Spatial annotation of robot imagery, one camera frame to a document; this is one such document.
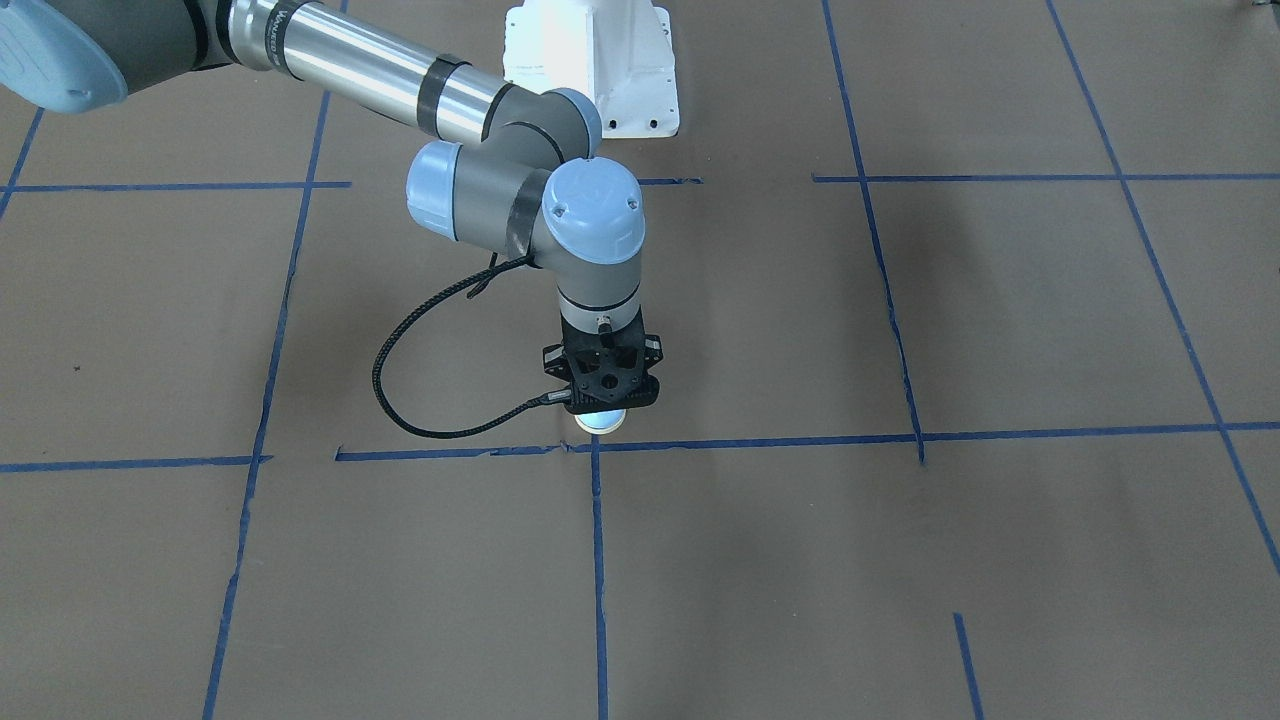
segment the black band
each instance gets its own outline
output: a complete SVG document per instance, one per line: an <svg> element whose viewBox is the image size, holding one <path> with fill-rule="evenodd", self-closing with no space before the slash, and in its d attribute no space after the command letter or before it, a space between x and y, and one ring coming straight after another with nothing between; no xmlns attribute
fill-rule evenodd
<svg viewBox="0 0 1280 720"><path fill-rule="evenodd" d="M182 0L191 15L191 28L196 33L196 59L191 63L191 69L205 64L209 58L209 23L205 22L205 12L200 9L197 0Z"/></svg>
<svg viewBox="0 0 1280 720"><path fill-rule="evenodd" d="M426 77L422 78L422 85L417 88L419 129L440 137L435 113L440 106L440 95L444 95L444 83L449 82L449 76L453 74L453 70L470 64L453 55L440 55L431 63L431 67L426 70Z"/></svg>
<svg viewBox="0 0 1280 720"><path fill-rule="evenodd" d="M266 31L262 33L265 36L266 58L271 61L271 67L289 73L294 78L298 76L289 72L289 64L284 58L284 35L289 31L289 22L293 19L293 13L297 13L298 8L306 4L306 0L280 0L276 3L275 8L271 9L271 14L266 17Z"/></svg>
<svg viewBox="0 0 1280 720"><path fill-rule="evenodd" d="M534 225L543 209L547 177L545 173L529 173L511 204L511 214L507 215L507 258L522 258L534 246Z"/></svg>
<svg viewBox="0 0 1280 720"><path fill-rule="evenodd" d="M489 140L489 131L493 129L493 117L498 114L498 105L502 105L502 99L511 92L511 88L516 87L513 83L507 83L502 86L502 90L493 96L493 102L489 105L489 111L484 117L484 129L480 132L480 142Z"/></svg>
<svg viewBox="0 0 1280 720"><path fill-rule="evenodd" d="M234 63L239 63L236 50L232 47L232 0L218 0L218 44L223 46L223 53Z"/></svg>
<svg viewBox="0 0 1280 720"><path fill-rule="evenodd" d="M559 149L559 143L556 142L556 138L552 137L549 132L544 131L543 128L540 128L540 127L538 127L538 126L535 126L532 123L526 123L525 120L516 120L513 123L507 123L507 126L520 126L522 128L529 128L529 129L536 132L538 135L543 136L543 140L547 141L547 145L550 145L552 150L556 151L556 156L559 158L561 165L564 164L564 151Z"/></svg>
<svg viewBox="0 0 1280 720"><path fill-rule="evenodd" d="M568 302L573 307L577 307L579 310L586 310L588 313L608 313L609 310L617 310L618 307L622 307L627 302L631 302L631 300L635 299L637 292L640 292L640 286L636 286L636 288L631 291L631 295L628 295L626 300L623 300L622 302L614 302L608 307L591 307L590 305L582 305L581 302L575 302L572 297L568 297L563 292L561 292L561 297L563 297L566 302Z"/></svg>

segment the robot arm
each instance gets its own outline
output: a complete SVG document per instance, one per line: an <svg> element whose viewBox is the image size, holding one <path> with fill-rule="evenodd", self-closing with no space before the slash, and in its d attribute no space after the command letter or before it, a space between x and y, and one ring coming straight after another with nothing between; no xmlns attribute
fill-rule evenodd
<svg viewBox="0 0 1280 720"><path fill-rule="evenodd" d="M600 117L581 94L536 95L319 1L0 1L0 81L51 110L122 102L227 63L320 85L439 137L411 165L410 213L556 275L562 343L544 350L544 370L570 383L570 413L657 400L648 370L662 346L640 311L644 199L626 168L594 156Z"/></svg>

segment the white plastic bracket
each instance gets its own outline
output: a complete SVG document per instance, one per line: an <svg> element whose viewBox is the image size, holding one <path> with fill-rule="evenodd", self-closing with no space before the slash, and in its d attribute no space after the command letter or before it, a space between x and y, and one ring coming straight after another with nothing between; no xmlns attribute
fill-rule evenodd
<svg viewBox="0 0 1280 720"><path fill-rule="evenodd" d="M525 0L507 13L503 65L534 92L572 87L600 110L604 137L680 129L671 15L652 0Z"/></svg>

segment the light blue cap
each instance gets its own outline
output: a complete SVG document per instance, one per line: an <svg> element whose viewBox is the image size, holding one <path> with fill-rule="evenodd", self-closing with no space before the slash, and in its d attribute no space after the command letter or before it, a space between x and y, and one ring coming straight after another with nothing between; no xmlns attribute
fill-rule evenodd
<svg viewBox="0 0 1280 720"><path fill-rule="evenodd" d="M579 427L594 436L603 436L618 429L626 416L626 410L605 410L604 413L576 415L575 419L577 420Z"/></svg>
<svg viewBox="0 0 1280 720"><path fill-rule="evenodd" d="M595 108L595 102L572 87L559 87L552 92L568 97L568 101L577 108L582 120L586 122L586 135L590 137L591 147L588 156L595 158L595 151L600 149L600 141L604 140L604 122L600 119L600 111Z"/></svg>
<svg viewBox="0 0 1280 720"><path fill-rule="evenodd" d="M461 149L457 142L429 142L413 158L404 183L408 214L413 215L413 220L454 242L458 236L453 229L453 174Z"/></svg>
<svg viewBox="0 0 1280 720"><path fill-rule="evenodd" d="M631 170L608 158L570 160L547 181L543 218L573 256L618 265L644 246L644 197Z"/></svg>
<svg viewBox="0 0 1280 720"><path fill-rule="evenodd" d="M129 96L111 56L44 0L0 0L0 83L55 113L87 113Z"/></svg>

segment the black plastic bracket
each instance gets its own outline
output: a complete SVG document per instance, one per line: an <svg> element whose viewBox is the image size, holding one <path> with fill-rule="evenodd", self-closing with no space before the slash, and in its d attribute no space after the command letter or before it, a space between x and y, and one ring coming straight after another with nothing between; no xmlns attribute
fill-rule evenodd
<svg viewBox="0 0 1280 720"><path fill-rule="evenodd" d="M644 333L644 316L605 333L585 333L561 318L564 342L543 350L543 370L570 383L566 404L573 415L645 407L658 400L658 378L649 369L662 361L662 338Z"/></svg>

